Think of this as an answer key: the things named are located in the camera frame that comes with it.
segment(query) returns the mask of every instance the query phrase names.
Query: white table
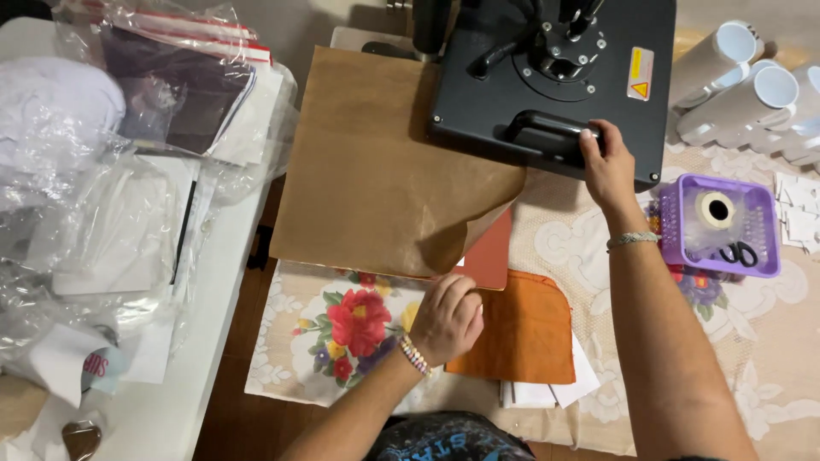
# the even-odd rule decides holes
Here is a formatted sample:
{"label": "white table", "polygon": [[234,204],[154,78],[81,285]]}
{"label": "white table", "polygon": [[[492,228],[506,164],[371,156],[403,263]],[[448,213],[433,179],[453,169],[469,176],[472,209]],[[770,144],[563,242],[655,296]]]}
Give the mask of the white table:
{"label": "white table", "polygon": [[[55,56],[51,21],[17,18],[0,27],[0,62]],[[93,459],[191,459],[231,318],[244,265],[270,183],[223,208],[198,261],[189,334],[168,363],[161,385],[121,382],[102,408],[107,435]]]}

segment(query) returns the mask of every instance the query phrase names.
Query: terracotta fabric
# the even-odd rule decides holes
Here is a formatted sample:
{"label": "terracotta fabric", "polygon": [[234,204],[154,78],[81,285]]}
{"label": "terracotta fabric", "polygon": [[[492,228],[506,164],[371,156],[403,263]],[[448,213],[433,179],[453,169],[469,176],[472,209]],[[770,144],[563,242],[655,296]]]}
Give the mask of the terracotta fabric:
{"label": "terracotta fabric", "polygon": [[572,384],[569,303],[544,276],[508,270],[504,291],[481,290],[484,332],[445,371],[470,377]]}

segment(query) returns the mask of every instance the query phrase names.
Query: black scissors handle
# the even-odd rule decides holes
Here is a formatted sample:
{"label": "black scissors handle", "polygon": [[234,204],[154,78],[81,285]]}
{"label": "black scissors handle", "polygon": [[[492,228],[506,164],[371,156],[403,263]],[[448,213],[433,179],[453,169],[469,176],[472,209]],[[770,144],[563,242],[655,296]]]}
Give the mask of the black scissors handle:
{"label": "black scissors handle", "polygon": [[[755,253],[752,247],[748,246],[747,243],[737,242],[735,244],[729,244],[728,247],[731,252],[731,256],[727,256],[723,249],[720,250],[720,255],[724,261],[732,264],[739,262],[740,264],[743,264],[743,267],[755,267],[758,265],[758,254]],[[746,257],[747,253],[750,256],[751,261]]]}

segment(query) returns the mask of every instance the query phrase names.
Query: heat press handle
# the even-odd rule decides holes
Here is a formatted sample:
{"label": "heat press handle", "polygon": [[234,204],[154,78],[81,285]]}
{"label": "heat press handle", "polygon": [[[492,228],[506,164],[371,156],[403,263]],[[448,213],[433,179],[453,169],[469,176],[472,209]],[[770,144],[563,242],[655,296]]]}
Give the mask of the heat press handle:
{"label": "heat press handle", "polygon": [[518,115],[512,119],[512,123],[507,127],[507,130],[504,132],[504,137],[507,142],[513,143],[515,142],[515,138],[521,133],[521,130],[525,128],[544,131],[569,139],[577,139],[582,130],[588,129],[592,131],[592,135],[595,137],[595,140],[598,141],[599,145],[602,141],[601,130],[599,130],[597,126],[579,123],[562,116],[554,116],[534,109],[519,112]]}

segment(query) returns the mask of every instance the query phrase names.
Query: dark t-shirt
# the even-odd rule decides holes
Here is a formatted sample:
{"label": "dark t-shirt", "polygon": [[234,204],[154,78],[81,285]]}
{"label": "dark t-shirt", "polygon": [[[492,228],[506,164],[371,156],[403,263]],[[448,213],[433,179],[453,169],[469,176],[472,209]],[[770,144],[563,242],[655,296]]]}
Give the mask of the dark t-shirt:
{"label": "dark t-shirt", "polygon": [[[489,419],[468,412],[440,412],[396,422],[391,418],[365,461],[532,461],[520,439]],[[719,461],[698,457],[681,461]]]}

